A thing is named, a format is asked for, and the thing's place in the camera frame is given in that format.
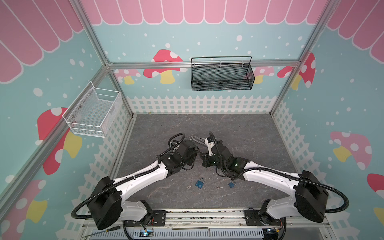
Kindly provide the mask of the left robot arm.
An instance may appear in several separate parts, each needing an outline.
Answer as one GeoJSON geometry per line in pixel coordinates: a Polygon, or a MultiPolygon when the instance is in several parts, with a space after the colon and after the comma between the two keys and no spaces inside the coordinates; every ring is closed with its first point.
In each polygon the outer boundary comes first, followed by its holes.
{"type": "Polygon", "coordinates": [[[146,225],[153,210],[146,201],[129,202],[136,192],[162,181],[193,166],[199,153],[198,146],[190,140],[171,141],[166,153],[148,167],[131,175],[111,180],[99,180],[91,196],[77,205],[71,213],[73,219],[93,219],[98,230],[104,230],[118,221],[133,221],[146,225]]]}

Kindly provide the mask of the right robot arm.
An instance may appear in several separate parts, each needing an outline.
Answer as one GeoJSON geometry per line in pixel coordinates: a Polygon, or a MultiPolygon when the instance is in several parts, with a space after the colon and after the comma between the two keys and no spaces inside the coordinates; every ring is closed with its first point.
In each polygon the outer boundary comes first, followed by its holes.
{"type": "Polygon", "coordinates": [[[204,167],[216,167],[224,177],[260,183],[277,189],[287,197],[265,200],[259,211],[267,222],[270,218],[302,216],[322,223],[326,214],[339,213],[349,207],[349,199],[341,191],[322,184],[309,171],[288,173],[261,166],[248,159],[234,157],[222,141],[205,139],[208,152],[201,154],[204,167]]]}

